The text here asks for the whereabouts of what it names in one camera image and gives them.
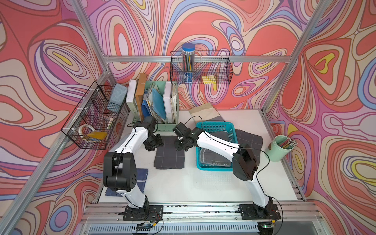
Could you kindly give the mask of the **grey pillowcase with white lettering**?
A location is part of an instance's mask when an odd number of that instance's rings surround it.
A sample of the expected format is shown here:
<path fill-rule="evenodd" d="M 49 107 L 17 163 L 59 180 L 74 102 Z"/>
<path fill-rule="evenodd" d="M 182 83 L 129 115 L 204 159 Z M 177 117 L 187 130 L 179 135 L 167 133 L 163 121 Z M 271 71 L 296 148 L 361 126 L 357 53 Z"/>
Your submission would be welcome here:
<path fill-rule="evenodd" d="M 229 141 L 228 133 L 226 131 L 212 132 L 211 135 L 220 138 L 223 141 Z M 222 155 L 217 154 L 216 152 L 213 152 L 206 148 L 202 148 L 200 150 L 200 163 L 204 165 L 225 168 L 229 168 L 232 165 L 232 163 Z"/>

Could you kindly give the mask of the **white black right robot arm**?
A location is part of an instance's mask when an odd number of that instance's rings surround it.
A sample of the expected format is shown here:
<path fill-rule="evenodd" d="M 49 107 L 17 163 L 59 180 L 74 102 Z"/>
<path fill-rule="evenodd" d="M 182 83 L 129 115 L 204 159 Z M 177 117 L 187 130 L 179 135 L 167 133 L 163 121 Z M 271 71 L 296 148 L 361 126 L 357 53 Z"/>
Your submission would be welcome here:
<path fill-rule="evenodd" d="M 201 128 L 193 130 L 179 123 L 173 128 L 178 137 L 174 141 L 176 150 L 187 151 L 192 147 L 205 148 L 226 158 L 232 163 L 233 174 L 244 181 L 253 199 L 255 210 L 270 212 L 273 199 L 266 195 L 258 180 L 256 158 L 248 144 L 239 145 L 217 138 Z"/>

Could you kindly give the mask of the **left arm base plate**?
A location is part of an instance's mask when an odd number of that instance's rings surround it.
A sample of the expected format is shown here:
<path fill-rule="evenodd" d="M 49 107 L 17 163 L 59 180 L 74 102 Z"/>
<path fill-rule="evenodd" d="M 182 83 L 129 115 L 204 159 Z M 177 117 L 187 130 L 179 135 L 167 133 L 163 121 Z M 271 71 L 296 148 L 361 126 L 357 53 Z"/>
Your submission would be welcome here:
<path fill-rule="evenodd" d="M 131 208 L 127 206 L 124 212 L 119 213 L 123 216 L 123 221 L 160 221 L 163 218 L 163 205 L 151 205 L 143 208 Z"/>

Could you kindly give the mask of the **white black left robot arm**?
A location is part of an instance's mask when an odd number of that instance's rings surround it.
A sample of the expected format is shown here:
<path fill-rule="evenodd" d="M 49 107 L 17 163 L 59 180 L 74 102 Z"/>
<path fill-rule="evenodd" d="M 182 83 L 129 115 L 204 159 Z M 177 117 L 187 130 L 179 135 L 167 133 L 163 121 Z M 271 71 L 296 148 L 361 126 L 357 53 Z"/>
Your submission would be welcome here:
<path fill-rule="evenodd" d="M 103 162 L 103 184 L 105 187 L 121 195 L 128 201 L 132 209 L 147 209 L 147 196 L 137 185 L 137 167 L 134 154 L 140 147 L 151 152 L 163 146 L 162 137 L 156 134 L 157 121 L 154 117 L 146 117 L 135 122 L 129 136 L 117 143 L 107 152 Z"/>

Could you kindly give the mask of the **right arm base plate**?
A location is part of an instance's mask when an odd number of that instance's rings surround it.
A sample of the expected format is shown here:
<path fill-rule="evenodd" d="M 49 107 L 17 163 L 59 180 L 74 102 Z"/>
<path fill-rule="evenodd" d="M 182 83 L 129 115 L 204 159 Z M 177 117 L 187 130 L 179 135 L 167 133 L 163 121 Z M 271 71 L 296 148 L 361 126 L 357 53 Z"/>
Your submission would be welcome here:
<path fill-rule="evenodd" d="M 275 220 L 282 217 L 276 204 L 267 205 L 265 208 L 256 204 L 240 204 L 239 212 L 243 220 Z"/>

